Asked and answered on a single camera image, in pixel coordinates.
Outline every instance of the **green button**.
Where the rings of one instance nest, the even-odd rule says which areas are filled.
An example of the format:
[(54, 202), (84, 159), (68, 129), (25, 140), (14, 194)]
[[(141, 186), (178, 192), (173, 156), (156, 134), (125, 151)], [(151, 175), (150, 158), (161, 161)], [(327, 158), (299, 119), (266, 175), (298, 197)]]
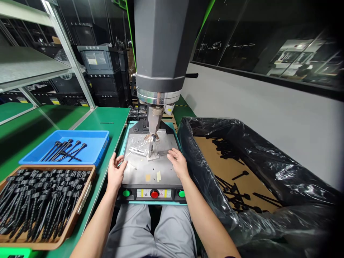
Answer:
[(124, 190), (123, 191), (123, 196), (124, 197), (128, 197), (130, 195), (130, 191), (129, 190)]
[(178, 195), (179, 195), (179, 197), (184, 198), (184, 197), (185, 197), (185, 192), (184, 192), (184, 191), (180, 191), (180, 192), (178, 193)]

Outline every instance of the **shelf rack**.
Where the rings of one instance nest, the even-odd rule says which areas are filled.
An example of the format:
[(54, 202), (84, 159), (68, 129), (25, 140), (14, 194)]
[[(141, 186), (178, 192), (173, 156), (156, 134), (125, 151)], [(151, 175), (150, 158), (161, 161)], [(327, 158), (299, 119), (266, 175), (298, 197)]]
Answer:
[[(32, 109), (34, 109), (39, 107), (40, 103), (24, 86), (73, 72), (90, 106), (89, 115), (97, 106), (93, 102), (87, 83), (68, 40), (67, 33), (62, 25), (57, 10), (59, 8), (58, 3), (56, 0), (41, 0), (41, 2), (46, 12), (17, 3), (13, 0), (0, 0), (0, 17), (20, 19), (54, 28), (71, 67), (47, 57), (34, 49), (20, 47), (3, 23), (0, 22), (0, 29), (12, 45), (11, 47), (0, 47), (0, 92), (19, 89), (33, 104)], [(26, 110), (5, 121), (0, 121), (0, 125), (32, 109)]]

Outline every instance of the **red button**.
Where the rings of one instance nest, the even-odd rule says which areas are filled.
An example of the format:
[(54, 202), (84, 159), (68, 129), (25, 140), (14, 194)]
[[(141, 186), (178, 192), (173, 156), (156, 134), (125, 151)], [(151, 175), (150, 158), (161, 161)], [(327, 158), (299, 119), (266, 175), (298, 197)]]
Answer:
[(152, 190), (150, 193), (152, 198), (158, 198), (159, 197), (159, 192), (157, 190)]

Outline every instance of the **warning label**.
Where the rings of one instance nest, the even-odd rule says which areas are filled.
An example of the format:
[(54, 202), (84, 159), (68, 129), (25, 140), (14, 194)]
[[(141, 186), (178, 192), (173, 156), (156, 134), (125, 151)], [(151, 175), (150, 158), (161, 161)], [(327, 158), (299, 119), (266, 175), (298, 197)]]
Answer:
[[(159, 196), (158, 198), (171, 198), (172, 190), (171, 189), (158, 189)], [(137, 198), (149, 198), (151, 197), (151, 189), (136, 189)]]

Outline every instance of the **green workbench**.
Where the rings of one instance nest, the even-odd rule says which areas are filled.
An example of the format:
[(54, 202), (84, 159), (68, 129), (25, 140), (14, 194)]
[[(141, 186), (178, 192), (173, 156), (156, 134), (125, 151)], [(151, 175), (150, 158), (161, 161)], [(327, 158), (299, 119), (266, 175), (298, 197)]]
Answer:
[(81, 106), (45, 105), (0, 125), (0, 181), (15, 170), (19, 166), (18, 162), (52, 132), (68, 130), (89, 110), (89, 107)]
[(8, 102), (0, 105), (0, 122), (32, 108), (30, 103)]
[(92, 185), (89, 197), (85, 206), (78, 218), (78, 222), (74, 228), (73, 234), (68, 238), (61, 247), (54, 251), (46, 253), (45, 257), (69, 257), (79, 241), (81, 234), (84, 232), (88, 221), (91, 219), (91, 214), (94, 205), (97, 201), (99, 192), (107, 175), (109, 160), (115, 151), (120, 136), (123, 132), (124, 125), (129, 115), (129, 108), (111, 108), (111, 107), (97, 107), (77, 128), (76, 130), (107, 130), (110, 132), (110, 142), (105, 151), (102, 161), (97, 167), (97, 175)]
[[(19, 160), (52, 132), (70, 129), (74, 124), (79, 123), (80, 119), (89, 111), (90, 108), (81, 106), (45, 105), (0, 125), (0, 148), (5, 150), (2, 151), (2, 156), (0, 157), (0, 180), (3, 180), (15, 170), (19, 166)], [(128, 108), (97, 107), (75, 128), (75, 130), (108, 130), (110, 132), (110, 141), (103, 159), (97, 167), (97, 175), (90, 195), (71, 237), (58, 249), (43, 252), (43, 257), (69, 257), (72, 253), (90, 220), (107, 175), (110, 157), (119, 143), (128, 114)]]

